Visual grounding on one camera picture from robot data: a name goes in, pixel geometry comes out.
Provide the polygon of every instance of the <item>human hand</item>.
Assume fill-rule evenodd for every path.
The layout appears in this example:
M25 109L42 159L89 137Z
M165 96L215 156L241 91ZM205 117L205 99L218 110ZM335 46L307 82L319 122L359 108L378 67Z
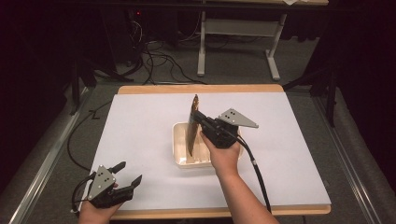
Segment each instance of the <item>human hand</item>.
M106 224L121 206L122 203L109 208L96 208L89 201L84 201L79 212L78 224Z
M229 148L217 148L202 132L200 134L210 151L210 160L213 167L215 167L217 176L238 175L237 163L240 144L235 142Z

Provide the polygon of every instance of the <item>white paper surface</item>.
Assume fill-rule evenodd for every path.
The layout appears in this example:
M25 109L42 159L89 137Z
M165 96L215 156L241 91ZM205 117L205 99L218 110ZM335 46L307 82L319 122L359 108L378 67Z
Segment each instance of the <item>white paper surface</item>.
M199 110L216 118L234 108L257 122L241 127L262 172L271 205L330 204L284 92L199 93ZM119 188L143 175L134 198L120 210L227 207L212 167L180 169L172 154L172 128L189 119L192 93L115 95L92 169L121 161ZM247 153L240 175L264 203Z

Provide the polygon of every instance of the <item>dark background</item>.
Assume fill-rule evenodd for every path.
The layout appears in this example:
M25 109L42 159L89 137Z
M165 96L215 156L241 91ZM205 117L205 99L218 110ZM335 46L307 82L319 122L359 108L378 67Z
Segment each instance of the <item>dark background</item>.
M339 5L356 7L358 2L346 0L340 1ZM325 62L342 46L343 57L336 66L338 87L368 148L393 189L396 189L396 179L392 173L396 148L396 44L392 40L396 34L394 5L391 1L382 1L375 3L375 6L361 7L359 17L332 17L327 28L327 16L290 15L290 22L286 22L281 38L297 35L299 40L304 41L322 36L306 73L325 66ZM196 24L195 13L143 12L150 34L174 46L177 44L176 31L188 34ZM14 176L64 107L64 90L71 80L75 53L84 54L113 70L116 61L134 55L135 52L119 53L116 47L109 44L113 41L111 36L127 30L121 25L120 29L111 31L103 18L99 9L69 8L60 11L49 0L2 2L0 169L5 174L2 183L8 183ZM66 41L71 46L66 45L62 38L64 28L72 32L68 36L71 42ZM349 33L353 33L353 38L347 39L343 45ZM119 59L115 55L126 56Z

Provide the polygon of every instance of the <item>black cable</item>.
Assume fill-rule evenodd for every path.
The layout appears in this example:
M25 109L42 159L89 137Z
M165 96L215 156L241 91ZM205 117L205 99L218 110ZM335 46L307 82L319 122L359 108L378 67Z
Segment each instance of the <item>black cable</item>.
M77 162L77 161L73 158L72 153L71 153L71 151L70 151L70 142L71 142L71 139L72 139L72 137L73 137L73 134L76 132L76 129L77 129L87 118L89 118L92 114L95 114L99 109L101 109L101 108L104 107L105 105L110 104L111 102L112 102L112 101L109 101L109 102L107 102L107 103L105 103L105 104L99 106L98 108L96 108L96 109L94 109L94 110L90 110L90 113L89 113L84 119L82 119L82 121L80 121L80 122L78 123L78 125L76 125L76 127L72 130L72 132L70 133L70 135L69 135L69 137L68 137L68 139L67 139L66 148L67 148L67 154L69 155L70 160L71 160L75 165L79 166L80 168L82 168L82 169L84 169L84 170L86 170L86 171L88 171L88 172L90 172L91 169L89 169L89 168L87 168L87 167L81 165L79 162Z
M98 74L96 72L94 73L94 75L96 77L100 77L100 78L103 78L103 79L116 79L116 80L119 80L119 81L130 81L130 82L132 82L134 80L133 79L129 79L126 76L129 76L129 75L137 72L142 66L143 66L143 59L142 59L142 57L139 57L137 59L136 64L134 65L134 68L130 69L129 71L127 71L127 72L125 72L123 74L118 74L116 77L115 76L109 76L108 74L107 74L107 76L102 76L102 75L100 75L100 74Z
M222 49L222 48L224 48L225 46L227 46L228 45L228 43L230 42L230 37L229 36L225 36L223 39L225 39L225 43L223 43L221 46L219 46L219 47L211 47L211 46L209 46L208 45L208 41L206 41L205 42L205 46L207 47L207 48L209 48L209 49Z
M156 51L156 53L150 53L149 56L151 58L153 58L153 57L163 58L163 59L167 60L168 62L170 62L173 65L172 68L171 68L171 71L173 70L173 67L175 65L180 70L181 75L184 78L186 78L189 82L207 85L207 83L204 83L203 81L192 79L192 78L186 76L186 74L183 71L183 68L176 62L176 60L172 56L170 56L168 54L164 54L164 53L159 52L159 51Z
M267 190L265 189L264 180L262 179L262 173L260 172L259 165L257 164L256 159L254 159L253 153L251 153L250 147L248 146L247 142L246 142L245 139L244 139L241 135L239 135L239 134L237 134L237 135L235 136L234 134L230 133L228 130L226 130L226 129L224 129L224 128L221 128L221 130L222 130L223 132L229 134L231 137L233 137L233 138L234 138L239 144L241 144L242 147L244 147L245 150L247 151L247 154L248 154L249 157L250 157L250 161L251 161L251 163L253 164L254 171L256 172L256 176L257 176L257 178L259 179L259 184L260 184L260 187L261 187L261 189L262 189L262 196L263 196L263 198L264 198L264 200L265 200L265 204L266 204L267 210L268 210L270 213L272 213L271 204L270 204L270 201L269 201L268 195L267 195Z
M84 202L84 201L86 201L86 200L78 200L78 201L75 201L75 199L76 199L76 194L77 194L78 190L81 188L82 185L84 185L85 183L87 183L89 180L94 179L95 176L96 176L96 172L93 172L93 173L90 174L89 176L85 177L83 180L81 180L81 181L76 185L75 189L73 190L73 195L72 195L72 210L71 210L71 212L74 213L74 214L76 214L77 217L79 216L79 211L78 211L78 208L77 208L77 206L76 206L76 203L81 203L81 202Z
M159 47L156 47L155 49L150 49L150 51L155 51L155 50L161 49L161 48L163 47L163 44L164 44L165 42L164 42L164 41L161 41L161 40L153 40L153 41L149 41L149 42L147 43L147 45L148 45L148 47L149 47L150 44L155 44L155 43L161 43L161 45L160 45Z
M251 37L251 39L249 39L249 40L242 40L242 38L244 38L244 36L241 36L241 35L231 35L231 36L229 36L229 38L230 38L230 42L232 42L232 43L249 44L249 43L256 42L260 39L263 39L264 36L254 36L254 37Z
M191 33L187 38L178 40L178 43L182 43L182 42L184 42L184 41L189 41L189 40L191 40L191 39L195 39L196 37L201 36L201 35L196 35L196 36L194 36L195 33L197 32L198 27L199 27L199 24L200 24L200 22L201 22L201 15L202 15L202 12L199 11L199 12L198 12L198 19L197 19L197 22L196 22L196 25L195 25L195 29L192 31L192 33Z
M190 38L188 40L183 40L181 42L179 42L179 45L183 45L183 46L187 46L187 47L191 47L191 46L197 46L201 43L201 39L198 38L201 37L200 35L195 36L194 38Z
M170 63L172 64L172 67L171 67L171 69L169 70L169 73L171 74L171 77L172 77L175 81L177 81L177 82L183 82L182 80L178 80L178 79L175 77L174 73L172 72L172 71L173 71L173 68L175 67L175 64L174 64L172 61L170 61Z
M82 54L78 54L78 53L77 53L77 54L76 54L76 58L77 58L78 62L82 62L82 63L88 65L91 69L93 69L93 70L100 70L100 71L102 71L103 73L105 73L106 75L108 75L108 76L110 76L110 77L114 77L115 79L117 79L117 80L119 80L119 81L124 81L124 82L133 82L133 81L134 81L133 78L127 78L127 77L125 77L125 76L126 76L125 74L130 75L130 74L132 74L133 72L135 72L134 69L131 69L130 71L126 72L125 74L120 75L120 74L118 74L117 72L114 72L114 71L111 70L111 69L105 68L105 67L103 67L102 65L99 65L98 63L95 63L94 61L91 61L90 59L83 57Z
M150 69L148 70L147 67L145 66L146 70L148 70L148 78L146 79L146 81L143 82L142 85L143 85L143 86L146 85L149 81L151 82L151 84L155 85L155 82L154 82L154 80L152 79L152 71L154 70L154 60L152 59L152 55L151 55L151 53L149 52L149 47L148 47L148 45L146 45L145 48L146 48L148 57L149 57L149 59L151 60L151 67L150 67Z

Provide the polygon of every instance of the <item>gray floor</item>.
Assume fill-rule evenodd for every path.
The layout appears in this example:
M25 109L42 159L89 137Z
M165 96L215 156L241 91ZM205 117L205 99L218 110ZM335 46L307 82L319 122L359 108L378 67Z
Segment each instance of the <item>gray floor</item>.
M190 78L208 84L255 84L275 83L269 73L268 64L263 58L263 50L269 48L270 39L251 42L251 37L233 37L222 48L222 40L212 40L206 50L205 77L196 76L198 47L188 42L177 49L155 43L150 45L151 53L156 50L172 55ZM281 75L278 84L286 84L299 77L306 67L317 41L299 43L296 39L280 41L276 52L276 64ZM157 58L155 64L163 59ZM127 69L120 64L120 70ZM156 66L152 79L154 83L175 82L182 79L179 70L172 64ZM147 77L145 68L131 75L133 85L140 85ZM117 81L98 79L95 89L85 95L87 101L78 117L80 122L89 110L112 99L118 87L125 85ZM364 141L361 139L353 119L350 117L342 94L337 92L335 107L335 128L330 128L322 116L321 98L312 98L306 91L309 87L298 87L288 92L290 104L299 122L304 138L320 176L332 201L329 215L310 216L306 223L396 223L396 202L394 192L385 177L379 171ZM63 131L71 119L71 102L53 122L46 134L34 148L24 165L15 175L13 181L0 198L0 223L7 223L18 209L26 191L35 179L42 162L48 157L52 148L60 145L60 156L56 158L50 177L45 179L27 209L26 223L77 223L70 214L71 194L75 185L88 172L78 168L67 156L66 145L61 141ZM96 113L99 119L87 119L76 130L70 141L71 151L76 159L91 167L94 153L105 126L107 105ZM298 216L279 217L281 223L303 223ZM154 220L131 221L131 223L232 223L230 219L195 219L192 220Z

